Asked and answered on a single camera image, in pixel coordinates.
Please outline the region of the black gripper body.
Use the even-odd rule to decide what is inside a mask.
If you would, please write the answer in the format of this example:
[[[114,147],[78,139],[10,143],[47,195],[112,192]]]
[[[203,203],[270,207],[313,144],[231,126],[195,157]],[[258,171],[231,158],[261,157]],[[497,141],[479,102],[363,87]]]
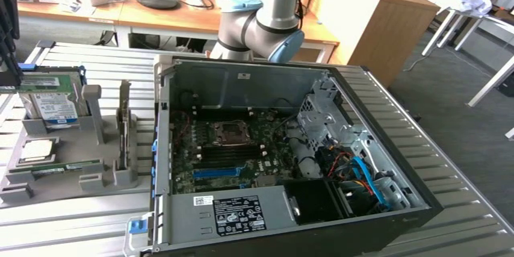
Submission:
[[[19,86],[22,69],[15,56],[19,33],[18,0],[2,0],[2,86]]]

